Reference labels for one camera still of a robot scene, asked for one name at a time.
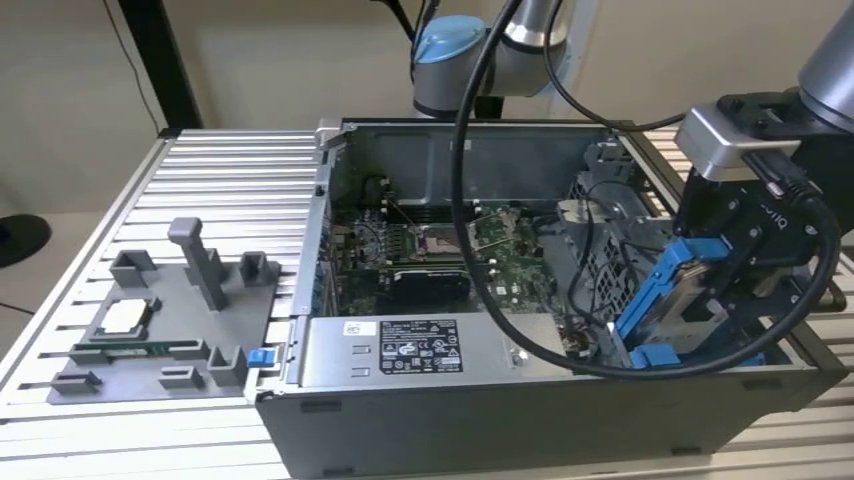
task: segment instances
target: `white sticker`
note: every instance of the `white sticker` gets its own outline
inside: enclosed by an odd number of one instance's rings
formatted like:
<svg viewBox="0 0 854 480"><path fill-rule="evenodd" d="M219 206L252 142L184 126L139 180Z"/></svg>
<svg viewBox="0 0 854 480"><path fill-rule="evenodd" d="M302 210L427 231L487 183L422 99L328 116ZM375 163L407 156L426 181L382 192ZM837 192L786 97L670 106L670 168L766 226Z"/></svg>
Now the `white sticker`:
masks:
<svg viewBox="0 0 854 480"><path fill-rule="evenodd" d="M454 142L448 143L448 150L454 150ZM471 150L471 139L466 139L463 142L463 150Z"/></svg>
<svg viewBox="0 0 854 480"><path fill-rule="evenodd" d="M344 322L346 337L376 336L376 322Z"/></svg>

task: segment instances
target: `black pole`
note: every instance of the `black pole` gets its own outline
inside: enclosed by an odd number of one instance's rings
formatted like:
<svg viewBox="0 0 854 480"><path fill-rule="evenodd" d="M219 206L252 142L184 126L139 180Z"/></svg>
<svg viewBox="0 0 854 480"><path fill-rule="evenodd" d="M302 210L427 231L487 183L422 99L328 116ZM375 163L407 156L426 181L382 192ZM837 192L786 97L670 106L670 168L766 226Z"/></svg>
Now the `black pole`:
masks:
<svg viewBox="0 0 854 480"><path fill-rule="evenodd" d="M203 128L161 0L119 0L169 128Z"/></svg>

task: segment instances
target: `aluminum extrusion table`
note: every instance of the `aluminum extrusion table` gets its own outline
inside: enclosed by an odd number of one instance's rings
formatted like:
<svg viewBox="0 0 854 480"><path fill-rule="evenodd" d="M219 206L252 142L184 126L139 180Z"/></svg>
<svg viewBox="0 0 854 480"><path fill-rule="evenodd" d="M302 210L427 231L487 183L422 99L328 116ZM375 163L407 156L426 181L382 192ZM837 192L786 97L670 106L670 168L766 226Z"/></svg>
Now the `aluminum extrusion table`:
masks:
<svg viewBox="0 0 854 480"><path fill-rule="evenodd" d="M647 138L685 176L690 164L674 135L665 129ZM111 287L107 267L116 253L145 248L155 261L180 261L179 248L165 239L176 216L201 218L205 245L224 260L264 250L282 263L266 341L286 340L315 154L314 131L196 130L157 142L0 363L0 478L288 478L244 398L52 406L47 382ZM854 262L847 258L837 283L849 311L809 321L854 369ZM256 380L264 382L263 377L260 372ZM778 480L854 478L853 472L850 375L810 408L769 415L710 457L442 478Z"/></svg>

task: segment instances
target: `connector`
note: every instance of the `connector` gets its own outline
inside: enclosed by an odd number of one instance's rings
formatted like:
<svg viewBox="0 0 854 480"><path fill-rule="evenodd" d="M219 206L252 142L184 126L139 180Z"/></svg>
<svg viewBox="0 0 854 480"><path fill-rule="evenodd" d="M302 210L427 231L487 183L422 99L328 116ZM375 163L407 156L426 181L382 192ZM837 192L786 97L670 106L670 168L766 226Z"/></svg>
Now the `connector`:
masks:
<svg viewBox="0 0 854 480"><path fill-rule="evenodd" d="M771 196L798 208L809 198L821 195L806 172L781 150L758 150L743 155Z"/></svg>

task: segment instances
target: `beige wall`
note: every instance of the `beige wall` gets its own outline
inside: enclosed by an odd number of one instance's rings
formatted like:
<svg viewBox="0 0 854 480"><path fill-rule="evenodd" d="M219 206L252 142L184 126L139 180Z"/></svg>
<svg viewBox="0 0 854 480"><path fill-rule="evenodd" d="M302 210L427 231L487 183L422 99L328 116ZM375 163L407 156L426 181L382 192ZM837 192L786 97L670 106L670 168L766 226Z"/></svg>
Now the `beige wall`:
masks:
<svg viewBox="0 0 854 480"><path fill-rule="evenodd" d="M850 0L596 3L572 92L606 117L649 121L725 93L793 86Z"/></svg>
<svg viewBox="0 0 854 480"><path fill-rule="evenodd" d="M412 21L418 0L404 0ZM167 0L207 124L311 128L320 117L412 114L408 41L367 0ZM446 0L440 15L491 19L503 0ZM546 104L511 99L507 114Z"/></svg>
<svg viewBox="0 0 854 480"><path fill-rule="evenodd" d="M0 0L0 211L104 209L153 138L100 0Z"/></svg>
<svg viewBox="0 0 854 480"><path fill-rule="evenodd" d="M649 119L727 91L782 88L846 1L599 0L574 90L607 115ZM503 1L443 3L442 14L491 19ZM209 126L410 115L407 42L379 3L165 5ZM508 100L507 116L544 117L548 100ZM152 140L100 0L0 0L0 212L103 210Z"/></svg>

